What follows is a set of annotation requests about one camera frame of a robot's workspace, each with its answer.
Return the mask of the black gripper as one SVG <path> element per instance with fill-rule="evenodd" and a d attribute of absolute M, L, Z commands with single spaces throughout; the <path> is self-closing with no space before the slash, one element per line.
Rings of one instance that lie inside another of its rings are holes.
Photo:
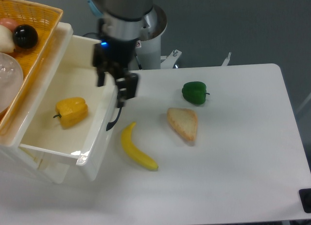
<path fill-rule="evenodd" d="M 136 96 L 139 82 L 139 75 L 127 69 L 139 37 L 139 19 L 100 18 L 98 36 L 101 42 L 94 45 L 92 60 L 98 75 L 97 87 L 104 86 L 108 72 L 116 79 L 117 108 L 121 108 L 126 100 Z"/>

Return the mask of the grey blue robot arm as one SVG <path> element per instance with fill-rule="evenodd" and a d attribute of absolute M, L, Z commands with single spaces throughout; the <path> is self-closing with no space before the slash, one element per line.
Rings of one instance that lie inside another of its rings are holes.
<path fill-rule="evenodd" d="M 100 43 L 94 45 L 92 64 L 97 70 L 97 86 L 104 85 L 106 73 L 118 88 L 117 108 L 135 96 L 138 75 L 128 64 L 134 57 L 142 19 L 153 7 L 152 0 L 88 0 L 91 9 L 101 14 L 98 20 Z"/>

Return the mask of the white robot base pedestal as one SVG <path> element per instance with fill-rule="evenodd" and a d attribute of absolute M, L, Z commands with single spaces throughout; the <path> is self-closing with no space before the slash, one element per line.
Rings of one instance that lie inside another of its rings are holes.
<path fill-rule="evenodd" d="M 131 70 L 159 69 L 161 57 L 161 36 L 167 27 L 165 12 L 157 5 L 143 17 L 141 36 L 136 43 L 136 55 L 131 61 Z"/>

